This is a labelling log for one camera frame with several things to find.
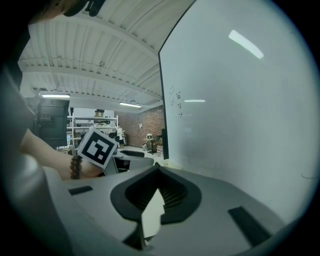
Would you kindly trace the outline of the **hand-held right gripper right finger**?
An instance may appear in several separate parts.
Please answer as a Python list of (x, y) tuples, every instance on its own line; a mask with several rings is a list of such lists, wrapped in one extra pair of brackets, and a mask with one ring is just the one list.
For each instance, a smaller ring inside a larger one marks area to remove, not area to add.
[(171, 172), (194, 183), (202, 198), (185, 221), (161, 226), (151, 240), (152, 256), (233, 256), (249, 250), (249, 242), (228, 213), (237, 207), (243, 207), (271, 234), (285, 226), (271, 209), (228, 182), (184, 170)]

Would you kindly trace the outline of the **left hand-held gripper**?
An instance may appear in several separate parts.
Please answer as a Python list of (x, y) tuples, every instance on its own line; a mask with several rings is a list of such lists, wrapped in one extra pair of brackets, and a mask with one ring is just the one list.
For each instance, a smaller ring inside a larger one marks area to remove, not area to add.
[[(91, 164), (100, 167), (105, 176), (118, 173), (115, 156), (118, 153), (120, 137), (117, 132), (111, 136), (104, 134), (95, 127), (90, 127), (83, 136), (77, 154)], [(144, 152), (121, 150), (119, 157), (119, 173), (153, 166), (155, 160), (145, 157)]]

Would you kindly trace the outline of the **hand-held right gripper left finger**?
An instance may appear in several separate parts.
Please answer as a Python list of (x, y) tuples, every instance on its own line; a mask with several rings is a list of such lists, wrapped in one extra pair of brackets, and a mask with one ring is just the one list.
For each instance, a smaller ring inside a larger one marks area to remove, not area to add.
[(127, 172), (112, 174), (98, 178), (66, 180), (63, 184), (67, 189), (89, 186), (92, 190), (74, 195), (73, 198), (103, 231), (117, 241), (131, 248), (128, 241), (138, 238), (144, 248), (160, 231), (160, 192), (151, 193), (151, 200), (141, 214), (141, 223), (123, 218), (114, 208), (111, 192), (114, 187), (148, 170), (151, 166), (132, 169)]

